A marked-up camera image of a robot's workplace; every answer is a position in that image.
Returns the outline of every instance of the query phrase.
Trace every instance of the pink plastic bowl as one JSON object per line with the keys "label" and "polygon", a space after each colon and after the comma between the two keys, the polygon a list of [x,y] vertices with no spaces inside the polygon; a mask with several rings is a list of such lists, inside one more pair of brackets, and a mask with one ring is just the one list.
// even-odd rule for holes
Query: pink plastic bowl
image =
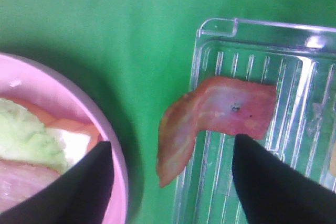
{"label": "pink plastic bowl", "polygon": [[93,123],[112,144],[114,183],[102,224],[124,224],[128,179],[116,134],[96,104],[73,82],[58,72],[23,57],[0,53],[0,94],[32,102],[59,118]]}

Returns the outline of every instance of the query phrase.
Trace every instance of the green fabric surface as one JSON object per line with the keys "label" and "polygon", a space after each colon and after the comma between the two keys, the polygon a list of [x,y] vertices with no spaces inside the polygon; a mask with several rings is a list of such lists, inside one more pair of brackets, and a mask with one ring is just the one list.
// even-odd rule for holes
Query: green fabric surface
{"label": "green fabric surface", "polygon": [[171,223],[175,182],[155,173],[158,125],[187,91],[197,28],[211,17],[336,27],[335,0],[0,0],[0,51],[38,60],[88,93],[129,174],[127,223]]}

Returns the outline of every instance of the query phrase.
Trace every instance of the ridged plastic bottom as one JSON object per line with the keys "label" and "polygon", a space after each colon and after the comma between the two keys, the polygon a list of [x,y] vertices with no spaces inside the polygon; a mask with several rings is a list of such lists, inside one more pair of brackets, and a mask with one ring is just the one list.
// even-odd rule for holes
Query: ridged plastic bottom
{"label": "ridged plastic bottom", "polygon": [[[335,191],[336,179],[329,173],[336,138],[335,71],[327,58],[209,46],[194,56],[190,87],[215,75],[276,84],[274,117],[260,144]],[[200,132],[177,180],[173,223],[247,223],[232,180],[233,139]]]}

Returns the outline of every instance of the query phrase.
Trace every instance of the cooked bacon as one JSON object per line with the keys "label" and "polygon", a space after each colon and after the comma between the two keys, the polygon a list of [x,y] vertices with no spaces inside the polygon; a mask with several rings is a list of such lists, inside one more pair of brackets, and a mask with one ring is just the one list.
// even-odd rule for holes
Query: cooked bacon
{"label": "cooked bacon", "polygon": [[160,186],[169,184],[184,169],[201,130],[263,139],[275,102],[276,86],[227,77],[208,78],[184,94],[160,122],[156,165]]}

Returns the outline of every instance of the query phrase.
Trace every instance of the plastic container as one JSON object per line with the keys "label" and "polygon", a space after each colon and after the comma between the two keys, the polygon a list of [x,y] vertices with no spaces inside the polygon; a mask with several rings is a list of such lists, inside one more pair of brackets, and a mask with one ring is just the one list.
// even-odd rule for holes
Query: plastic container
{"label": "plastic container", "polygon": [[[274,117],[260,144],[336,191],[329,172],[336,140],[335,28],[209,19],[196,34],[190,90],[215,75],[276,84]],[[233,136],[200,132],[177,179],[173,223],[247,223],[230,170],[233,144]]]}
{"label": "plastic container", "polygon": [[32,102],[58,118],[93,123],[112,145],[114,182],[102,224],[124,224],[128,178],[124,156],[113,128],[79,87],[56,71],[23,57],[0,53],[0,94]]}

